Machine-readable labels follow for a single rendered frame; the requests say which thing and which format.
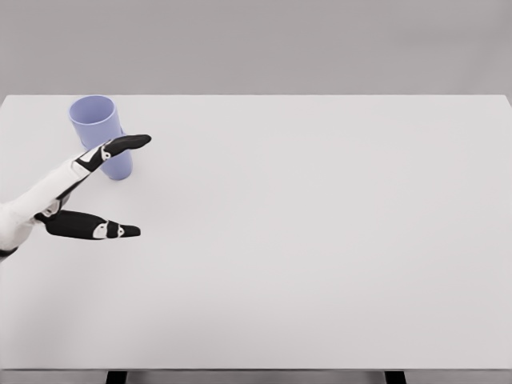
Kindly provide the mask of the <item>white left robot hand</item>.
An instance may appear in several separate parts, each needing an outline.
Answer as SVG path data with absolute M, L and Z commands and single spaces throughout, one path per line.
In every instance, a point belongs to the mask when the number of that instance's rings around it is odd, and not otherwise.
M 96 215 L 65 210 L 71 193 L 112 157 L 136 150 L 151 141 L 148 134 L 111 139 L 76 155 L 36 182 L 27 192 L 6 202 L 19 246 L 33 227 L 41 223 L 49 234 L 85 240 L 132 238 L 141 234 L 136 226 L 123 225 Z

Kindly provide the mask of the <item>lavender plastic cup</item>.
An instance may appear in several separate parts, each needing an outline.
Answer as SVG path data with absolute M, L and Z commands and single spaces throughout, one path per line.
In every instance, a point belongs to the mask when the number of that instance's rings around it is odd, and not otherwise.
M 106 160 L 101 166 L 101 171 L 110 179 L 121 181 L 128 178 L 133 170 L 133 161 L 129 150 L 122 152 L 112 159 Z
M 114 101 L 104 95 L 92 94 L 77 99 L 71 104 L 68 116 L 86 149 L 124 134 Z

